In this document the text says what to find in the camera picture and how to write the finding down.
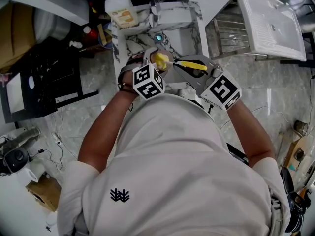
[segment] white t-shirt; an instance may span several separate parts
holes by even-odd
[[[60,235],[83,210],[92,236],[266,236],[270,187],[290,212],[277,163],[253,169],[231,156],[210,116],[175,95],[145,102],[125,121],[116,154],[99,173],[68,165],[59,202]]]

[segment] forearm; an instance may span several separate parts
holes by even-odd
[[[274,157],[271,140],[259,121],[241,100],[227,111],[238,138],[249,159],[249,166],[265,157]]]
[[[114,96],[83,139],[78,161],[90,164],[99,172],[106,168],[126,112],[136,97],[135,94],[125,91]]]

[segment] bottle label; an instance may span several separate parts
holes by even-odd
[[[131,13],[127,9],[116,10],[110,13],[115,20],[122,25],[129,25],[133,21]]]

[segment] tile floor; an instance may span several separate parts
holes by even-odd
[[[206,27],[206,32],[210,55],[216,55],[218,52],[211,25]],[[281,164],[289,143],[282,140],[279,132],[287,132],[292,137],[290,127],[297,119],[306,123],[311,120],[310,127],[315,125],[315,111],[310,115],[310,69],[282,65],[278,61],[256,62],[254,57],[249,56],[233,56],[218,62],[239,82],[243,90],[242,100],[270,135]],[[83,93],[98,89],[99,95],[62,107],[53,115],[20,122],[22,127],[36,126],[41,130],[39,139],[29,149],[29,153],[36,154],[41,148],[48,149],[52,152],[52,160],[56,162],[61,157],[61,149],[56,145],[51,132],[59,133],[63,142],[63,168],[56,169],[56,165],[49,161],[49,153],[40,154],[37,158],[42,160],[47,172],[60,183],[67,162],[76,160],[85,134],[117,91],[111,51],[99,53],[94,59],[80,59],[80,70]],[[226,141],[242,150],[227,114],[213,109],[212,115]],[[310,146],[314,148],[313,136],[310,136]]]

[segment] cardboard box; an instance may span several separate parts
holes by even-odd
[[[0,10],[0,72],[6,72],[35,45],[33,7],[9,3]]]
[[[31,181],[26,188],[42,206],[53,212],[57,210],[61,187],[54,178],[41,176],[38,183]]]

